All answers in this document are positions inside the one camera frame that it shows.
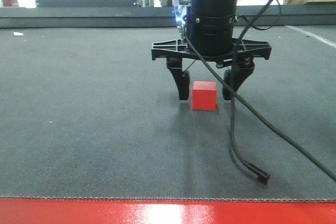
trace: white line on floor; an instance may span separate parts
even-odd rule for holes
[[[313,37],[313,38],[315,38],[315,39],[317,39],[317,40],[319,40],[319,41],[327,44],[328,46],[331,46],[331,47],[333,47],[333,48],[336,49],[336,43],[332,42],[331,40],[325,39],[325,38],[323,38],[321,36],[318,36],[316,34],[313,34],[313,33],[309,32],[309,31],[300,29],[300,28],[295,27],[295,26],[286,26],[286,27],[291,28],[291,29],[293,29],[295,31],[299,31],[300,33],[303,33],[303,34],[305,34],[307,36]]]

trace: black wire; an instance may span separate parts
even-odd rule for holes
[[[237,67],[237,58],[238,58],[238,47],[242,43],[242,39],[245,35],[245,33],[249,30],[249,28],[254,24],[254,22],[266,11],[266,9],[270,6],[270,4],[273,2],[273,0],[268,0],[265,6],[261,8],[261,10],[257,13],[256,16],[252,18],[252,20],[245,26],[243,31],[240,33],[236,45],[233,49],[233,59],[232,59],[232,67],[231,67],[231,72],[230,72],[230,87],[233,89],[234,87],[234,75],[235,75],[235,70]],[[237,158],[240,160],[240,162],[249,168],[249,162],[247,162],[239,153],[237,145],[236,145],[236,140],[235,140],[235,119],[236,119],[236,106],[235,106],[235,97],[231,97],[231,117],[230,117],[230,139],[231,139],[231,145],[233,147],[233,151]]]
[[[274,21],[274,23],[273,23],[271,26],[267,27],[267,28],[260,28],[260,27],[257,27],[257,26],[255,26],[255,25],[252,25],[252,28],[254,28],[254,29],[258,30],[258,31],[265,31],[265,30],[271,29],[272,27],[274,27],[274,26],[277,24],[277,22],[279,21],[279,19],[280,19],[280,17],[281,17],[282,9],[281,9],[281,4],[280,4],[279,0],[276,0],[276,1],[277,1],[277,3],[278,3],[278,7],[279,7],[279,14],[278,14],[277,19]],[[245,20],[247,23],[250,22],[250,21],[248,20],[248,18],[247,18],[246,16],[244,16],[244,15],[240,15],[240,16],[238,16],[238,18],[242,18],[242,19]]]
[[[246,100],[244,100],[239,94],[237,94],[233,90],[234,86],[234,72],[235,67],[237,63],[238,58],[238,47],[242,43],[243,36],[247,32],[247,30],[253,25],[253,23],[264,13],[264,11],[269,7],[273,0],[269,0],[267,4],[258,12],[258,14],[248,23],[248,25],[244,28],[244,30],[241,32],[240,36],[237,39],[236,45],[234,47],[234,56],[233,56],[233,65],[230,72],[230,85],[226,84],[225,81],[211,68],[211,66],[206,62],[206,60],[203,58],[203,56],[196,50],[196,48],[192,45],[189,38],[186,35],[186,41],[190,48],[197,54],[199,59],[202,61],[202,63],[205,65],[205,67],[213,74],[213,76],[232,94],[231,97],[231,124],[230,124],[230,138],[233,150],[235,152],[235,155],[237,158],[242,162],[243,165],[249,168],[249,165],[252,165],[251,163],[247,162],[245,159],[242,158],[240,155],[234,138],[234,130],[235,130],[235,98],[237,98],[238,101],[240,101],[250,112],[252,112],[253,115],[255,115],[266,127],[268,127],[271,131],[273,131],[275,134],[280,136],[282,139],[284,139],[287,143],[292,145],[295,149],[297,149],[300,153],[302,153],[306,158],[308,158],[311,162],[313,162],[318,168],[320,168],[324,173],[326,173],[330,178],[332,178],[336,182],[336,175],[329,170],[327,167],[325,167],[322,163],[320,163],[315,157],[313,157],[309,152],[307,152],[302,146],[300,146],[298,143],[296,143],[294,140],[292,140],[290,137],[288,137],[285,133],[277,129],[275,126],[273,126],[270,122],[268,122],[258,111],[256,111]]]
[[[267,121],[256,109],[254,109],[244,98],[242,98],[237,92],[235,92],[227,83],[223,81],[223,79],[212,69],[212,67],[206,62],[203,56],[196,50],[193,44],[190,42],[189,38],[186,36],[186,41],[190,48],[197,54],[201,62],[205,65],[205,67],[213,74],[213,76],[235,97],[239,102],[241,102],[253,115],[255,115],[266,127],[296,148],[299,152],[301,152],[305,157],[307,157],[310,161],[312,161],[316,166],[318,166],[323,172],[325,172],[329,177],[336,181],[336,175],[333,174],[328,168],[326,168],[323,164],[321,164],[316,158],[314,158],[310,153],[308,153],[303,147],[301,147],[298,143],[292,140],[290,137],[286,136],[283,132],[275,128],[269,121]]]

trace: gripper jaw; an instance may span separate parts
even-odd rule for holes
[[[254,71],[254,58],[269,59],[271,46],[265,41],[243,40],[238,47],[237,68],[234,75],[234,90],[237,91],[243,82]],[[203,56],[206,61],[216,62],[217,68],[224,68],[232,65],[233,50],[220,56]],[[182,70],[183,58],[199,60],[195,52],[188,48],[188,45],[178,40],[170,40],[164,42],[156,42],[152,45],[152,60],[157,58],[165,58],[167,60],[167,68],[172,73],[175,80],[178,96],[180,100],[188,100],[190,74],[188,71]],[[230,83],[230,70],[225,71],[225,83]],[[231,94],[223,87],[223,97],[225,100],[231,100]]]

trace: red cube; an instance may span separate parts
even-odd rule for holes
[[[214,81],[194,81],[192,109],[216,110],[217,83]]]

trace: red strip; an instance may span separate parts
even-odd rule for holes
[[[0,198],[1,224],[335,224],[336,202]]]

